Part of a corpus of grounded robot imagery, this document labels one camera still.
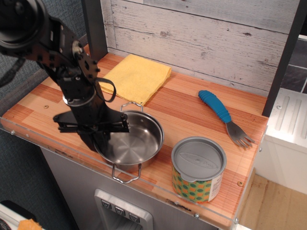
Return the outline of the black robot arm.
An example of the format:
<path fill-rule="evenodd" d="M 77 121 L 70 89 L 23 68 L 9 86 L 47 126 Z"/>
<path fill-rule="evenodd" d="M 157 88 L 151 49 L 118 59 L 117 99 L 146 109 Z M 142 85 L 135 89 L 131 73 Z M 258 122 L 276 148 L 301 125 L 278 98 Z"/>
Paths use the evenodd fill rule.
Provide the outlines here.
<path fill-rule="evenodd" d="M 129 132 L 127 115 L 107 106 L 97 62 L 89 57 L 76 35 L 50 16 L 40 0 L 3 0 L 0 3 L 0 51 L 15 57 L 1 78 L 13 80 L 26 60 L 35 61 L 60 87 L 70 111 L 54 116 L 59 130 L 76 132 L 93 151 L 108 150 L 112 133 Z"/>

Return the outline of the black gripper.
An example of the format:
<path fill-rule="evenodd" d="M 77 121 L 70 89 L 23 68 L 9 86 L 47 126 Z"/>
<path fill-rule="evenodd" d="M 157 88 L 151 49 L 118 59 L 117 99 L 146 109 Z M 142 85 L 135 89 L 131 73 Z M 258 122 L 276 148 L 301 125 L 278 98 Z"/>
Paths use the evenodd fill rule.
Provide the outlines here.
<path fill-rule="evenodd" d="M 63 101 L 70 110 L 53 121 L 61 132 L 78 132 L 92 151 L 107 150 L 110 133 L 130 131 L 127 115 L 109 108 L 101 92 L 65 92 Z"/>

